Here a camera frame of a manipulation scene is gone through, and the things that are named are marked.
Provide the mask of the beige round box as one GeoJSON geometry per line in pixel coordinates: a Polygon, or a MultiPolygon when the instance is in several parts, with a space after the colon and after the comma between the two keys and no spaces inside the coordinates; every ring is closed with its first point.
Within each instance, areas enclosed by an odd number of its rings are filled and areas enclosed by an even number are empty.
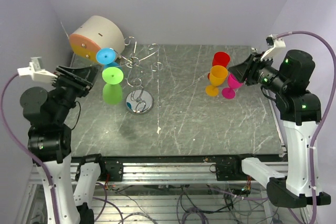
{"type": "Polygon", "coordinates": [[[107,18],[93,15],[69,36],[73,52],[94,63],[96,53],[102,48],[112,48],[117,53],[125,49],[124,36],[119,27],[107,18]]]}

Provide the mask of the blue plastic wine glass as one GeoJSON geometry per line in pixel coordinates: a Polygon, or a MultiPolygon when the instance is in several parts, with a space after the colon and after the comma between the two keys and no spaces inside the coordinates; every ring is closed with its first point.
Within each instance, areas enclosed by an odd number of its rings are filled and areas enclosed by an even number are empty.
{"type": "Polygon", "coordinates": [[[115,61],[117,59],[117,53],[112,48],[102,48],[96,53],[96,61],[103,65],[103,67],[118,67],[120,65],[115,61]]]}

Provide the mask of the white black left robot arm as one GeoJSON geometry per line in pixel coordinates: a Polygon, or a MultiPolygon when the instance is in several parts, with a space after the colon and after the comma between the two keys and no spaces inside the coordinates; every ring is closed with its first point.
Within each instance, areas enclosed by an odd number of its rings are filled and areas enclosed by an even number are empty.
{"type": "Polygon", "coordinates": [[[48,223],[94,223],[94,190],[97,182],[109,178],[110,173],[101,154],[84,156],[77,167],[77,185],[72,186],[72,129],[65,120],[76,99],[92,89],[99,71],[99,65],[59,66],[54,74],[42,71],[54,89],[32,87],[20,97],[23,116],[30,122],[27,149],[42,179],[48,223]]]}

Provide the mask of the aluminium mounting rail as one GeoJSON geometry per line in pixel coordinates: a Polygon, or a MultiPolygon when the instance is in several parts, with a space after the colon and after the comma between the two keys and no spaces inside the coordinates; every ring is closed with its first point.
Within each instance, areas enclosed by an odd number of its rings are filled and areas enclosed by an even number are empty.
{"type": "Polygon", "coordinates": [[[285,177],[288,163],[278,155],[129,156],[97,158],[66,157],[61,163],[35,166],[34,183],[68,182],[80,177],[108,185],[221,184],[246,181],[264,184],[268,177],[285,177]]]}

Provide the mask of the green plastic wine glass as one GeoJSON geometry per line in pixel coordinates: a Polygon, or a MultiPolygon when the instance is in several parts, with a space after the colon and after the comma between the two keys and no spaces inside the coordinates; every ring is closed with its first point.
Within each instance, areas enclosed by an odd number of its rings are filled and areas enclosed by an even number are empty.
{"type": "Polygon", "coordinates": [[[102,72],[105,85],[102,90],[102,97],[105,103],[115,105],[121,102],[123,72],[117,67],[108,67],[102,72]]]}

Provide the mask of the red plastic wine glass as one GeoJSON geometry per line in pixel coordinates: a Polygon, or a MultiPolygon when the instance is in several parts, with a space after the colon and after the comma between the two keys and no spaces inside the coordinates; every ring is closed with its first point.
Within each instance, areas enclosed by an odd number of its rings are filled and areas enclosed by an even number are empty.
{"type": "Polygon", "coordinates": [[[217,52],[214,55],[213,61],[212,61],[212,67],[211,72],[215,72],[218,76],[226,77],[228,76],[227,66],[230,62],[230,56],[226,52],[217,52]]]}

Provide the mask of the pink plastic wine glass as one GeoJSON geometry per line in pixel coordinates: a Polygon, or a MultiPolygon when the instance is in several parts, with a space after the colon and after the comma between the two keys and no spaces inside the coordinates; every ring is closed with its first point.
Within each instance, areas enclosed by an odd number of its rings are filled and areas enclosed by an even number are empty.
{"type": "Polygon", "coordinates": [[[233,99],[236,96],[236,90],[239,89],[244,83],[239,82],[231,73],[227,79],[228,87],[222,90],[222,96],[225,99],[233,99]]]}

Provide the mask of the orange plastic wine glass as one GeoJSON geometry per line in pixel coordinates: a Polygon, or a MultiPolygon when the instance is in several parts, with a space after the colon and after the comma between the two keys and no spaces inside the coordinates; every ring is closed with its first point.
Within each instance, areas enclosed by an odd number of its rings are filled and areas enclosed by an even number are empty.
{"type": "Polygon", "coordinates": [[[211,67],[209,73],[210,85],[205,88],[205,92],[210,97],[215,97],[219,94],[218,86],[222,85],[228,76],[228,70],[221,66],[215,65],[211,67]]]}

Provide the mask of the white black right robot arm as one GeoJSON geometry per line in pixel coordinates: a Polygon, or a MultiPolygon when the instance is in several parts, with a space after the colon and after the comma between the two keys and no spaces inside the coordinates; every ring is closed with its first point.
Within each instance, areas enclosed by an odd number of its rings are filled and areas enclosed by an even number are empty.
{"type": "Polygon", "coordinates": [[[286,53],[279,69],[273,60],[264,60],[262,54],[252,53],[242,63],[229,67],[238,82],[251,86],[259,84],[262,90],[275,94],[274,102],[280,112],[287,137],[288,172],[283,175],[265,165],[256,157],[242,159],[231,167],[236,179],[251,176],[266,188],[267,196],[276,207],[301,208],[316,204],[331,204],[331,196],[317,184],[317,168],[311,160],[313,134],[321,125],[319,98],[307,90],[315,62],[302,50],[286,53]]]}

